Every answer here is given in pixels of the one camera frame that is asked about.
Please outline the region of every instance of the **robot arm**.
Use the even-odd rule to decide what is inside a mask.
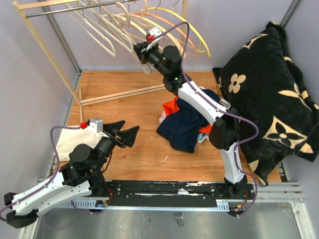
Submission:
[[[247,177],[242,173],[238,150],[234,151],[239,141],[239,120],[222,112],[228,111],[233,115],[238,115],[238,112],[234,108],[229,109],[228,102],[222,102],[222,105],[212,100],[188,75],[187,82],[181,71],[182,57],[177,47],[166,46],[160,52],[157,44],[160,38],[152,41],[153,36],[160,34],[160,30],[153,27],[147,35],[147,41],[135,45],[134,50],[142,64],[150,63],[163,75],[163,83],[169,92],[191,104],[212,125],[209,141],[220,150],[227,190],[234,197],[247,183]]]
[[[70,161],[61,167],[55,178],[48,184],[49,179],[23,193],[7,193],[4,203],[12,211],[6,215],[6,222],[15,227],[26,227],[36,219],[75,198],[84,196],[102,196],[109,187],[104,179],[101,168],[107,162],[115,146],[132,147],[139,126],[120,131],[125,121],[103,124],[99,118],[90,119],[82,124],[94,134],[102,136],[95,148],[80,144],[69,154]]]

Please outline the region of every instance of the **gray wall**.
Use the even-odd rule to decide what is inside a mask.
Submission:
[[[319,103],[319,28],[317,0],[304,0],[287,26],[292,60],[300,67],[308,91]],[[290,179],[299,182],[313,228],[319,238],[319,160],[307,162],[296,156],[285,160]]]
[[[46,18],[38,17],[32,22],[74,85],[76,72]],[[35,186],[39,177],[46,176],[53,156],[49,131],[52,126],[63,124],[71,95],[9,0],[1,1],[0,34],[0,207],[3,208],[4,194],[23,192]],[[0,232],[3,239],[17,238],[19,234],[19,230],[3,222]]]
[[[159,0],[148,0],[149,6],[157,6]],[[161,7],[172,9],[175,0],[162,0]],[[211,70],[213,66],[223,66],[240,47],[249,41],[255,34],[263,30],[271,20],[280,23],[291,0],[190,0],[188,8],[188,21],[198,30],[208,44],[211,58],[205,54],[200,57],[188,57],[185,69]],[[130,12],[144,8],[143,0],[136,4],[130,3]],[[175,6],[175,11],[181,14],[182,0]],[[107,7],[112,12],[120,12],[114,6]],[[179,19],[171,14],[158,11],[158,15],[178,23]],[[113,58],[99,46],[87,33],[84,32],[67,13],[57,15],[61,30],[70,43],[75,58],[82,69],[139,69],[138,65],[118,44],[118,56]],[[194,34],[191,39],[198,47],[199,41]]]

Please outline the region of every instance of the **floor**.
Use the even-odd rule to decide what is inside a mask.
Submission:
[[[217,212],[107,210],[97,216],[53,209],[45,222],[51,230],[41,217],[33,239],[301,239],[289,203],[255,204],[241,219]]]
[[[199,86],[221,95],[212,72],[187,73]],[[162,83],[158,72],[83,72],[80,86],[83,99],[114,94]],[[133,148],[115,148],[112,162],[104,173],[106,179],[223,181],[224,167],[219,151],[208,141],[196,147],[195,153],[174,150],[156,133],[162,104],[174,98],[166,90],[84,107],[84,119],[100,117],[105,123],[126,120],[123,129],[139,125]],[[79,107],[75,103],[68,125],[79,124]],[[250,171],[241,155],[244,170]],[[269,182],[280,182],[277,168]]]

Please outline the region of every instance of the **navy blue cloth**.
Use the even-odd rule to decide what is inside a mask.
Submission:
[[[216,102],[220,97],[209,89],[203,90]],[[173,149],[194,153],[198,132],[208,126],[208,121],[193,106],[181,98],[177,99],[178,112],[167,116],[159,125],[157,133],[167,139]]]

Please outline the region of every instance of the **wooden clothes rack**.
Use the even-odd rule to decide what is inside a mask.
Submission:
[[[83,7],[83,5],[82,5],[82,9],[83,8],[92,8],[92,7],[101,7],[102,5],[110,5],[110,4],[115,4],[117,2],[126,3],[126,2],[130,2],[130,1],[133,1],[133,0],[119,0],[119,1],[114,1],[114,2],[100,3],[100,4],[96,4],[96,5],[86,5],[85,7]],[[45,55],[47,56],[47,58],[51,62],[54,69],[59,74],[60,78],[62,79],[62,81],[65,84],[65,86],[67,87],[67,89],[70,91],[70,93],[71,93],[72,97],[74,98],[74,100],[76,101],[76,103],[79,105],[80,122],[84,121],[84,106],[88,106],[88,105],[92,105],[92,104],[96,104],[96,103],[107,102],[107,101],[112,101],[112,100],[117,100],[117,99],[131,97],[131,96],[137,96],[137,95],[156,92],[156,91],[160,91],[160,90],[165,89],[164,84],[161,84],[161,85],[157,85],[157,86],[145,87],[145,88],[141,88],[141,89],[137,89],[137,90],[125,91],[125,92],[121,92],[121,93],[116,93],[116,94],[111,94],[111,95],[106,95],[106,96],[101,96],[101,97],[96,97],[96,98],[91,98],[91,99],[83,99],[82,89],[81,89],[81,87],[79,87],[79,94],[77,95],[77,93],[74,91],[74,89],[70,85],[67,77],[63,73],[58,62],[54,59],[52,53],[50,52],[50,50],[48,49],[48,47],[44,43],[43,39],[41,38],[41,36],[39,35],[37,30],[35,29],[35,27],[31,23],[31,21],[29,20],[30,17],[46,15],[46,14],[51,14],[51,13],[42,12],[42,13],[27,15],[24,12],[25,10],[28,10],[31,8],[41,8],[44,6],[68,4],[68,3],[72,3],[72,2],[81,2],[81,1],[80,0],[49,0],[49,1],[28,3],[28,4],[19,4],[18,2],[14,1],[12,5],[15,8],[15,10],[17,11],[17,13],[19,14],[19,16],[21,17],[21,19],[23,20],[23,22],[25,23],[25,25],[27,26],[27,28],[29,29],[29,31],[31,32],[31,34],[33,35],[33,37],[35,38],[35,40],[37,41],[37,43],[40,45],[41,49],[43,50],[43,52],[45,53]],[[187,17],[187,7],[188,7],[188,0],[183,0],[183,2],[182,2],[182,15],[181,15],[183,18]],[[67,12],[67,11],[72,11],[72,9],[66,8],[63,10],[53,11],[52,13]],[[182,26],[183,33],[185,33],[185,27],[186,27],[185,25]],[[184,42],[184,39],[185,39],[184,34],[182,34],[180,40],[182,42]]]

